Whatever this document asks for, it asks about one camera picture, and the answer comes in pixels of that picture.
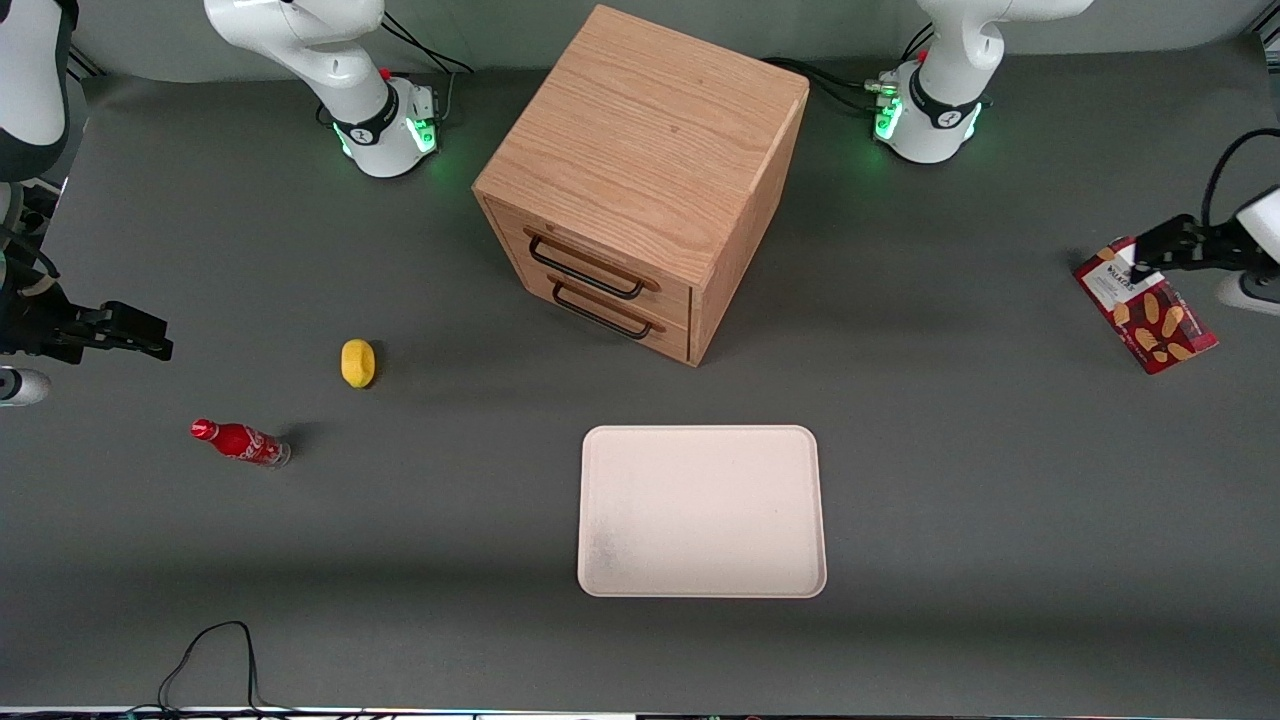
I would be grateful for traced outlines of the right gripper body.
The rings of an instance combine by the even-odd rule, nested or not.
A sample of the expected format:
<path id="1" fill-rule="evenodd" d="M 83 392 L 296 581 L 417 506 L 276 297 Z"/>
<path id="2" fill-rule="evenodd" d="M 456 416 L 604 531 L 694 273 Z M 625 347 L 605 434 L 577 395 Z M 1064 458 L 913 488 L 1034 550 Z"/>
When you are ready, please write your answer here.
<path id="1" fill-rule="evenodd" d="M 93 329 L 81 320 L 84 310 L 70 302 L 59 284 L 27 297 L 12 282 L 4 283 L 1 354 L 81 363 L 87 348 L 102 347 Z"/>

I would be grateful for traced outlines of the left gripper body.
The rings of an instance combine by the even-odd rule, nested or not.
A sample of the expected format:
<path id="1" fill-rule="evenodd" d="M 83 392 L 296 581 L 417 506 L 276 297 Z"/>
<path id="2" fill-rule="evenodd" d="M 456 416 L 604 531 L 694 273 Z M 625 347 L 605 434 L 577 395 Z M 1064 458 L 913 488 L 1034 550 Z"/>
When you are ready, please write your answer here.
<path id="1" fill-rule="evenodd" d="M 1236 211 L 1236 220 L 1247 234 L 1275 263 L 1280 261 L 1280 188 L 1274 186 Z"/>

